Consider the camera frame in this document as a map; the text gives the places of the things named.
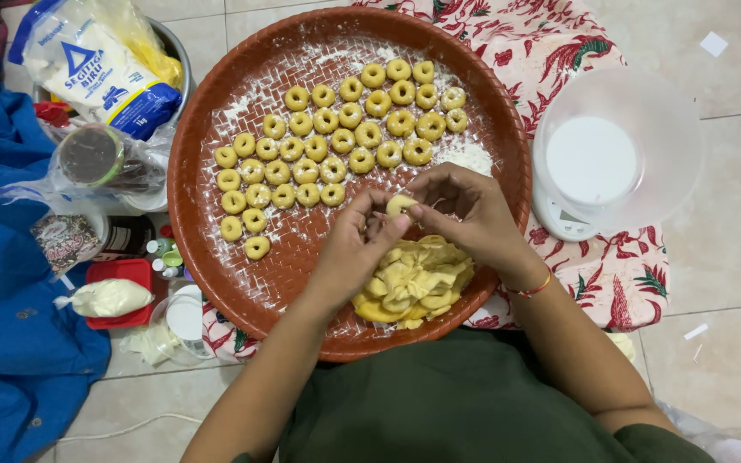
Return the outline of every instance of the blue fabric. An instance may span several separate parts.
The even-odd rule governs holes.
[[[1,88],[0,186],[45,175],[54,145],[29,97]],[[69,307],[30,235],[43,204],[0,200],[0,461],[22,461],[61,435],[105,374],[110,342]],[[79,275],[74,282],[83,284]]]

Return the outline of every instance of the brown round tray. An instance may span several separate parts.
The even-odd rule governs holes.
[[[226,243],[219,237],[225,213],[214,182],[219,168],[213,150],[232,144],[239,132],[260,137],[265,114],[287,119],[291,111],[283,96],[292,86],[310,90],[324,83],[336,90],[345,77],[358,76],[364,63],[384,64],[392,57],[411,65],[433,60],[438,91],[454,85],[466,90],[468,129],[461,135],[447,133],[434,143],[434,152],[449,149],[454,137],[484,147],[517,226],[523,231],[528,223],[531,170],[523,125],[505,86],[473,51],[429,23],[376,8],[337,7],[287,18],[252,35],[217,63],[189,102],[170,154],[168,202],[184,261],[214,306],[256,339],[264,339],[304,289],[329,224],[342,209],[323,204],[297,204],[287,211],[266,208],[268,228],[262,234],[270,238],[271,250],[261,260],[250,261],[242,249],[244,238]],[[389,87],[386,82],[382,88]],[[360,100],[363,108],[366,96],[367,90]],[[340,104],[337,96],[334,108]],[[309,105],[312,114],[314,105]],[[409,109],[417,117],[423,112],[415,105]],[[346,156],[340,157],[347,164]],[[346,202],[365,188],[398,192],[427,167],[403,163],[390,172],[377,165],[369,174],[349,174]],[[347,304],[328,327],[319,358],[347,362],[397,345],[438,339],[467,320],[497,284],[493,270],[478,268],[450,311],[410,331],[364,321]]]

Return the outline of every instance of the red container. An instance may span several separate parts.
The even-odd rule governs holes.
[[[146,325],[151,319],[153,307],[163,298],[163,294],[167,295],[167,281],[153,278],[153,268],[146,259],[99,262],[91,265],[85,274],[85,283],[96,283],[106,279],[129,279],[149,290],[153,294],[153,302],[122,316],[85,317],[87,325],[94,330]]]

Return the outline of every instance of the ring-shaped cookie dough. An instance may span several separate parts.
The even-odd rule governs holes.
[[[388,220],[393,220],[398,215],[407,213],[407,208],[419,204],[419,202],[405,195],[396,195],[388,201],[388,205],[385,207],[385,213],[388,216]]]
[[[351,151],[356,144],[353,132],[348,129],[336,129],[330,138],[330,145],[334,147],[337,153],[347,153]]]
[[[314,183],[319,178],[319,166],[313,159],[300,159],[293,165],[291,172],[298,184]]]
[[[339,183],[344,180],[346,174],[345,163],[336,156],[326,158],[319,167],[319,176],[324,183]]]
[[[365,112],[374,117],[384,116],[390,109],[390,96],[384,90],[373,90],[365,100]]]
[[[445,114],[445,122],[448,124],[448,130],[460,133],[468,127],[468,115],[462,108],[456,108]]]
[[[260,138],[256,142],[256,156],[265,161],[276,159],[276,156],[279,156],[279,145],[277,145],[276,140],[267,137]]]
[[[221,195],[221,208],[225,209],[226,213],[238,214],[244,211],[244,208],[247,207],[247,205],[248,202],[241,191],[234,189]]]
[[[291,111],[302,111],[308,105],[308,90],[294,85],[285,94],[285,105]]]
[[[345,187],[341,183],[326,184],[319,197],[327,206],[338,206],[345,200]]]
[[[417,135],[429,142],[435,142],[445,132],[445,118],[438,112],[425,113],[417,121]]]
[[[319,108],[327,108],[336,100],[334,89],[321,83],[314,87],[314,91],[310,95],[313,97],[314,105]]]
[[[233,139],[233,149],[236,150],[236,154],[239,157],[247,157],[253,154],[256,150],[256,142],[253,140],[253,135],[247,132],[242,132],[236,135]]]
[[[285,138],[279,143],[279,157],[283,161],[294,162],[302,157],[304,143],[296,137]]]
[[[413,118],[408,110],[396,110],[388,114],[386,121],[388,132],[396,137],[408,137],[413,133],[413,127],[417,120]]]
[[[310,116],[303,111],[296,111],[291,114],[288,125],[291,126],[291,131],[299,136],[307,135],[314,129],[314,123],[310,120]]]
[[[305,207],[314,207],[319,202],[319,187],[314,183],[299,185],[296,189],[296,201]]]
[[[393,169],[402,162],[402,148],[394,140],[382,142],[376,148],[376,161],[386,169]]]
[[[363,147],[351,151],[351,158],[347,161],[351,171],[357,174],[366,174],[372,171],[374,164],[376,164],[376,156],[371,150]]]
[[[304,141],[304,155],[315,162],[321,162],[328,155],[328,142],[322,135],[314,135]]]
[[[413,67],[413,79],[421,84],[433,82],[433,61],[422,61]]]
[[[365,121],[356,127],[356,144],[364,148],[377,147],[382,142],[382,129],[376,122]]]
[[[455,110],[465,105],[465,98],[465,90],[459,87],[451,87],[442,94],[439,99],[439,106],[441,106],[442,111]]]
[[[362,85],[368,88],[376,88],[385,83],[385,68],[379,63],[368,63],[359,74]]]
[[[248,229],[248,232],[259,233],[268,226],[268,221],[265,220],[265,214],[259,209],[248,209],[242,213],[242,222],[244,227]]]
[[[270,204],[270,188],[260,183],[252,184],[244,192],[244,198],[251,207],[261,209]]]
[[[291,168],[283,161],[271,161],[265,165],[265,178],[270,184],[285,184],[291,179]]]
[[[388,79],[392,81],[406,81],[411,78],[411,65],[402,58],[391,59],[385,69]]]
[[[270,251],[270,241],[265,237],[250,237],[244,240],[244,253],[253,260],[259,260]]]
[[[402,147],[402,157],[411,165],[426,165],[433,157],[433,145],[425,138],[411,138]]]
[[[296,202],[296,190],[290,184],[280,184],[271,195],[273,205],[280,209],[287,209]]]
[[[242,237],[242,222],[239,219],[229,215],[221,219],[219,223],[219,234],[225,241],[236,241]]]
[[[233,169],[223,169],[217,174],[217,186],[222,191],[239,189],[241,183],[242,178],[239,176],[239,172]]]
[[[355,129],[362,121],[362,107],[356,103],[345,103],[339,108],[339,123],[348,129]]]
[[[390,100],[397,105],[410,105],[413,99],[417,97],[417,88],[411,81],[396,81],[388,92]]]
[[[213,150],[213,159],[220,167],[230,169],[236,165],[236,161],[239,161],[239,156],[236,155],[236,150],[233,147],[220,147]]]
[[[265,165],[255,159],[245,159],[239,167],[239,174],[249,184],[260,183],[265,178]]]
[[[360,82],[359,79],[353,76],[343,80],[342,83],[339,84],[339,96],[341,96],[345,101],[359,100],[359,97],[362,96],[363,90],[365,90],[365,86],[362,85],[362,82]]]
[[[331,133],[339,127],[339,118],[330,108],[319,108],[314,113],[314,129],[319,133]]]
[[[423,110],[432,110],[438,100],[437,88],[432,83],[424,83],[417,89],[417,106]]]
[[[279,114],[268,114],[262,120],[262,132],[264,132],[265,137],[279,140],[285,136],[286,131],[287,124],[285,124],[285,120]]]

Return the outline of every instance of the yellow dough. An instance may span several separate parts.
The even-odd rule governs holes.
[[[348,129],[355,129],[362,121],[362,107],[356,103],[345,103],[339,108],[339,123]]]
[[[239,157],[247,157],[253,154],[253,151],[256,150],[253,135],[247,132],[236,135],[236,138],[233,139],[233,149]]]
[[[224,169],[217,174],[217,186],[222,191],[231,191],[239,189],[241,178],[239,172],[233,169]]]
[[[238,214],[244,211],[247,205],[248,202],[241,191],[233,190],[221,195],[221,208],[225,209],[226,213]]]
[[[451,87],[445,90],[442,97],[439,99],[439,106],[442,107],[442,111],[455,110],[465,105],[465,90],[459,87]]]
[[[330,144],[337,153],[347,153],[353,149],[356,144],[356,140],[353,137],[353,132],[348,129],[336,129],[334,134],[330,138]]]
[[[272,138],[260,138],[256,142],[256,156],[265,161],[273,161],[279,156],[279,145]]]
[[[422,84],[417,89],[417,106],[423,110],[432,110],[438,100],[437,88],[432,83]]]
[[[283,161],[294,162],[302,157],[304,144],[296,137],[285,138],[279,143],[279,157]]]
[[[253,260],[259,260],[270,250],[270,241],[265,237],[250,237],[244,241],[244,253]]]
[[[290,184],[280,184],[273,190],[271,200],[274,206],[287,209],[296,201],[296,190]]]
[[[445,114],[445,122],[448,124],[448,130],[459,133],[468,128],[468,115],[461,108],[456,108]]]
[[[244,192],[244,198],[251,207],[261,209],[270,204],[270,188],[263,184],[252,184]]]
[[[393,169],[402,162],[402,147],[394,140],[382,142],[376,148],[376,161],[387,169]]]
[[[336,100],[334,89],[321,83],[314,87],[311,96],[313,96],[314,105],[317,105],[319,108],[327,108]]]
[[[397,81],[388,93],[397,105],[410,105],[417,96],[417,88],[411,81]]]
[[[430,235],[419,241],[400,240],[352,302],[356,314],[365,320],[398,321],[398,328],[413,329],[422,324],[424,316],[431,320],[446,313],[471,277],[473,261],[444,238]]]
[[[319,176],[324,183],[339,183],[347,174],[345,163],[336,156],[331,156],[322,162],[319,168]]]
[[[376,122],[365,121],[356,127],[355,136],[357,145],[370,149],[382,142],[382,129]]]
[[[291,179],[291,168],[278,159],[269,162],[265,165],[265,178],[270,184],[286,184]]]
[[[408,110],[396,110],[388,115],[388,132],[396,137],[408,137],[413,133],[417,120]]]
[[[386,73],[392,81],[406,81],[411,78],[411,65],[402,58],[392,59],[388,61]]]
[[[413,67],[413,79],[421,84],[433,82],[433,61],[422,61]]]
[[[363,90],[365,90],[365,86],[354,77],[347,78],[339,84],[339,96],[345,101],[359,100]]]
[[[255,159],[245,159],[239,168],[242,180],[249,184],[260,183],[265,178],[265,165]]]
[[[217,148],[213,151],[213,158],[220,167],[225,169],[230,169],[236,165],[236,161],[239,161],[239,157],[236,155],[236,150],[233,147]]]
[[[319,187],[314,183],[299,185],[296,191],[296,201],[305,207],[314,207],[319,202]]]
[[[445,118],[435,111],[425,113],[417,121],[417,135],[429,142],[436,142],[445,132]]]
[[[265,137],[279,140],[285,136],[285,131],[287,131],[287,124],[285,124],[281,115],[268,114],[262,120],[262,132],[264,132]]]
[[[265,220],[265,214],[259,209],[248,209],[242,213],[242,222],[244,227],[248,229],[248,232],[259,233],[268,226],[268,221]]]
[[[359,74],[359,80],[368,88],[376,88],[385,83],[385,68],[379,63],[366,64]]]
[[[408,164],[426,165],[433,157],[433,146],[425,138],[411,138],[402,147],[402,156]]]
[[[302,111],[291,114],[291,131],[296,135],[302,136],[307,135],[314,129],[314,123],[310,120],[310,116]]]
[[[319,178],[319,166],[312,159],[300,159],[291,169],[298,184],[314,183]]]
[[[236,241],[242,237],[242,222],[229,215],[221,219],[219,223],[219,234],[225,241]]]
[[[330,108],[319,108],[314,113],[314,129],[319,133],[331,133],[339,126],[339,118]]]
[[[322,162],[328,155],[328,142],[322,135],[314,135],[304,141],[304,155],[315,162]]]
[[[419,202],[405,195],[396,195],[388,201],[388,205],[385,207],[385,213],[388,216],[388,220],[394,220],[397,215],[407,213],[407,208],[419,204]]]
[[[302,111],[308,105],[308,90],[298,85],[291,87],[285,94],[285,105],[291,111]]]
[[[345,187],[339,183],[326,184],[320,197],[325,205],[338,206],[345,200]]]
[[[351,170],[357,174],[366,174],[376,164],[376,157],[367,148],[358,147],[351,152],[351,158],[347,162]]]
[[[390,95],[384,90],[373,90],[365,100],[365,112],[373,117],[382,117],[390,109]]]

